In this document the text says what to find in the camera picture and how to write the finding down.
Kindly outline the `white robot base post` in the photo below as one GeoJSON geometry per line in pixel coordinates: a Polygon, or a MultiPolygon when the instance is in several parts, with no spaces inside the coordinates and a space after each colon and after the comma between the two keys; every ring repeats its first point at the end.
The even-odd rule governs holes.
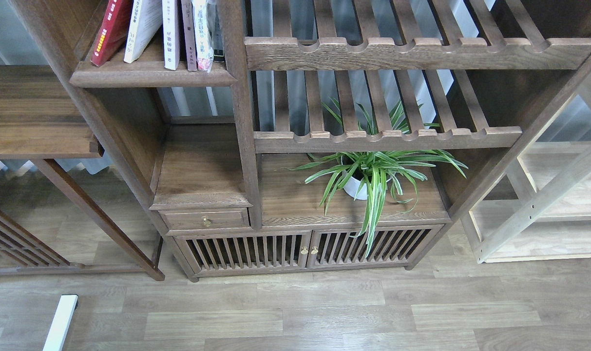
{"type": "Polygon", "coordinates": [[[42,351],[61,351],[63,349],[77,303],[77,294],[63,294],[60,297],[42,351]]]}

